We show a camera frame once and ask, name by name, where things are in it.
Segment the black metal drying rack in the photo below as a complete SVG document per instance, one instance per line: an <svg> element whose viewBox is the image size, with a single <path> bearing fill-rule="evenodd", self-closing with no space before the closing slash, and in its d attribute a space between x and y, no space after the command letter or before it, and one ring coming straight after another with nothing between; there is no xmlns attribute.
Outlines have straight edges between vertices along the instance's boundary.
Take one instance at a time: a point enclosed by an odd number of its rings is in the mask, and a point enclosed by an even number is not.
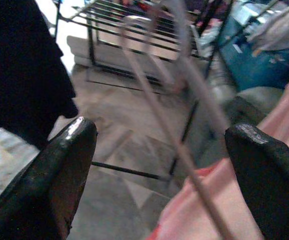
<svg viewBox="0 0 289 240"><path fill-rule="evenodd" d="M175 75L182 70L179 59L172 59L167 52L177 53L188 47L192 59L201 63L205 82L210 88L213 99L223 108L231 123L248 122L258 124L277 106L283 96L289 80L289 49L268 51L260 56L260 61L267 64L257 73L251 73L254 61L247 42L242 44L242 66L229 64L228 54L233 53L230 43L245 37L251 30L251 24L241 24L233 17L232 7L225 10L225 18L216 29L211 40L211 53L203 56L201 49L201 31L194 23L187 31L178 28L176 21L157 17L154 32L147 38L147 25L150 19L139 10L131 9L110 0L84 0L83 7L77 7L73 16L63 17L56 14L58 20L76 23L81 18L81 25L87 28L88 38L70 36L67 39L74 58L80 65L96 67L105 72L134 78L134 70L125 58L120 42L120 27L124 19L137 17L139 23L128 28L127 38L134 46L130 48L139 64L144 67L144 74L151 85L171 88ZM100 36L105 33L116 37L110 42Z"/></svg>

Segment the pink garment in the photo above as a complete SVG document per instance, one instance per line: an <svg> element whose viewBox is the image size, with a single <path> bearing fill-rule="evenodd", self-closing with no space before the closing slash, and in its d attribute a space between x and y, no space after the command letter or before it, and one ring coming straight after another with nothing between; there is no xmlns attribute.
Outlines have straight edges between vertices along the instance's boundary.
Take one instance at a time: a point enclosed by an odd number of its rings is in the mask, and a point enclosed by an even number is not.
<svg viewBox="0 0 289 240"><path fill-rule="evenodd" d="M229 156L196 169L231 237L222 237L187 178L147 240L289 240L289 83L258 126L225 133Z"/></svg>

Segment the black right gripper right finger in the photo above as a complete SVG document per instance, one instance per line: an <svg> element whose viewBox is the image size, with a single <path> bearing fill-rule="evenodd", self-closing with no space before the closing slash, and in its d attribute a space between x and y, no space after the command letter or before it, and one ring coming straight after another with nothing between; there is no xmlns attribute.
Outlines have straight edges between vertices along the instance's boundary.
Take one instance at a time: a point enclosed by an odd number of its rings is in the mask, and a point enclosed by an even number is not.
<svg viewBox="0 0 289 240"><path fill-rule="evenodd" d="M289 240L289 147L240 123L224 134L243 198L265 240Z"/></svg>

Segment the large black t-shirt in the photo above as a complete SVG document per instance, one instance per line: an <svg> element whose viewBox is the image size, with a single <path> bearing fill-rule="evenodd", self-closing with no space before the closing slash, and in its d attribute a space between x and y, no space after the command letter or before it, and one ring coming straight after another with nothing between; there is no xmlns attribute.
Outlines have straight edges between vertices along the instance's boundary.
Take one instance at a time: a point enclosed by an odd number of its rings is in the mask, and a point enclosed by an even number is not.
<svg viewBox="0 0 289 240"><path fill-rule="evenodd" d="M79 113L62 56L35 0L0 0L0 128L39 150Z"/></svg>

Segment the translucent pale plastic hanger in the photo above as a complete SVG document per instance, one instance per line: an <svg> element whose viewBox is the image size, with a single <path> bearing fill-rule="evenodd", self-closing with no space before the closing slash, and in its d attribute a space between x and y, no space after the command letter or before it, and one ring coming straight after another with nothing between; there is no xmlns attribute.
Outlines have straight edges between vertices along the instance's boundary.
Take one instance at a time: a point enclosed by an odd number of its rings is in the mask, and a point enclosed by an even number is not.
<svg viewBox="0 0 289 240"><path fill-rule="evenodd" d="M150 10L148 18L157 19L162 7L171 11L174 21L187 22L183 0L160 0ZM221 160L203 169L197 169L191 152L175 134L142 67L129 56L126 48L123 51L159 125L175 147L179 161L187 173L182 190L163 210L151 237L155 240L264 240L242 196L228 157L225 131L230 123L221 107L214 101L209 86L200 71L192 64L190 57L182 57L176 62L180 75L186 80L200 104L209 110L208 123L218 136L222 151ZM162 75L163 83L169 86L176 83L161 62L156 61L155 66Z"/></svg>

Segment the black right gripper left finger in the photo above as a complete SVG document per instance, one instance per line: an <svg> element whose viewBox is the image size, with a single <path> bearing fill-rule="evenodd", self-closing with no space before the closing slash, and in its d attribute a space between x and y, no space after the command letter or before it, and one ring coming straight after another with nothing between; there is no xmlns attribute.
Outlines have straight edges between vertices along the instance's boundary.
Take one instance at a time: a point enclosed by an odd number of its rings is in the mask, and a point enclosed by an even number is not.
<svg viewBox="0 0 289 240"><path fill-rule="evenodd" d="M97 127L78 117L0 194L0 240L67 240L97 143Z"/></svg>

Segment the grey cloth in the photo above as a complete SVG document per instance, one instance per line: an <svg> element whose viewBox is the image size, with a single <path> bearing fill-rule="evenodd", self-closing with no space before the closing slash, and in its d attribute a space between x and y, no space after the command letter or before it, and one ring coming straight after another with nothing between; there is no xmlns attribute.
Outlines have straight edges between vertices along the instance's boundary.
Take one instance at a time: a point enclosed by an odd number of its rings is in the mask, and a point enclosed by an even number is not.
<svg viewBox="0 0 289 240"><path fill-rule="evenodd" d="M289 48L289 7L273 15L248 36L254 50L279 51Z"/></svg>

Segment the blue storage bag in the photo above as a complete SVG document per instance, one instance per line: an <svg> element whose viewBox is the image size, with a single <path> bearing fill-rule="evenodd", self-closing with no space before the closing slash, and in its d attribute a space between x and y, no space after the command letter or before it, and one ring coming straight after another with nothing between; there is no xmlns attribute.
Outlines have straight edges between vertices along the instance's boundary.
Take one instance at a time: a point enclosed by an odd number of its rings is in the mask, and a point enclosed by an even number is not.
<svg viewBox="0 0 289 240"><path fill-rule="evenodd" d="M289 82L289 48L260 51L247 41L258 27L287 7L287 0L237 0L233 4L217 44L240 91L260 86L283 89Z"/></svg>

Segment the white low platform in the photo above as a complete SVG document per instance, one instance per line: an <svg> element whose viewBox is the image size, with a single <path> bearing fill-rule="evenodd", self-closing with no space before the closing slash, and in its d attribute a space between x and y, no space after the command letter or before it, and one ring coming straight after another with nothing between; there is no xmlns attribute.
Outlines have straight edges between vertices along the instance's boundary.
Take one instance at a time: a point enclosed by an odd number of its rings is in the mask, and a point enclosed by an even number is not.
<svg viewBox="0 0 289 240"><path fill-rule="evenodd" d="M169 69L180 58L190 57L190 28L185 20L165 24L159 19L135 14L115 18L101 14L80 15L73 23L85 27L87 36L69 35L67 43L76 64L106 65L129 70L129 56L147 73L155 72L155 62Z"/></svg>

